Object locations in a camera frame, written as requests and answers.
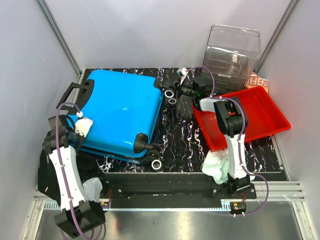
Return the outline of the red plastic tray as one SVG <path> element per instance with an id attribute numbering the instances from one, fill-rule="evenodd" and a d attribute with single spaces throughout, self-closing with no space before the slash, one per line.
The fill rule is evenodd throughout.
<path id="1" fill-rule="evenodd" d="M 291 128 L 288 120 L 261 86 L 226 93 L 222 96 L 239 98 L 244 113 L 248 117 L 244 139 L 246 143 L 273 136 Z M 192 110 L 209 150 L 215 152 L 227 148 L 226 139 L 218 127 L 216 114 L 198 110 L 194 106 Z"/>

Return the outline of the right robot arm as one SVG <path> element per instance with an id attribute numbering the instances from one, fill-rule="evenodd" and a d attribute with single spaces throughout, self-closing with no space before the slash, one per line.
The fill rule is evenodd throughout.
<path id="1" fill-rule="evenodd" d="M 239 198 L 251 185 L 250 173 L 245 164 L 245 132 L 249 124 L 238 97 L 209 96 L 207 107 L 202 111 L 214 112 L 219 131 L 227 143 L 229 170 L 226 182 L 228 195 Z"/>

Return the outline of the blue hard-shell suitcase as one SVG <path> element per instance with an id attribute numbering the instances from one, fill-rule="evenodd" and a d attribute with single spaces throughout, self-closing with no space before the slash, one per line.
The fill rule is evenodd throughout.
<path id="1" fill-rule="evenodd" d="M 75 130 L 82 136 L 80 150 L 162 170 L 162 147 L 155 139 L 163 109 L 177 105 L 174 85 L 156 77 L 98 69 L 83 84 L 72 82 L 59 104 L 67 102 L 73 89 L 79 90 L 75 106 L 62 107 L 68 123 L 78 121 L 78 110 L 93 121 L 88 132 Z"/>

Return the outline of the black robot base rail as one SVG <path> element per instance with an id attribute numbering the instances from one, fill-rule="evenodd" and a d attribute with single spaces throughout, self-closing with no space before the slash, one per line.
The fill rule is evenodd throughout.
<path id="1" fill-rule="evenodd" d="M 253 184 L 229 193 L 203 173 L 111 172 L 102 175 L 102 182 L 111 190 L 111 209 L 120 211 L 224 210 L 228 201 L 257 198 Z"/>

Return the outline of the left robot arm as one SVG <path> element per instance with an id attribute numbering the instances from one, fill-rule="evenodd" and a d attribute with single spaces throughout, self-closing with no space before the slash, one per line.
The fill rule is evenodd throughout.
<path id="1" fill-rule="evenodd" d="M 49 119 L 50 131 L 42 149 L 53 171 L 58 186 L 60 213 L 55 224 L 71 238 L 86 236 L 106 221 L 100 198 L 108 193 L 108 186 L 98 176 L 81 180 L 77 166 L 77 147 L 85 140 L 93 125 L 86 117 L 79 118 L 68 127 L 63 115 Z"/>

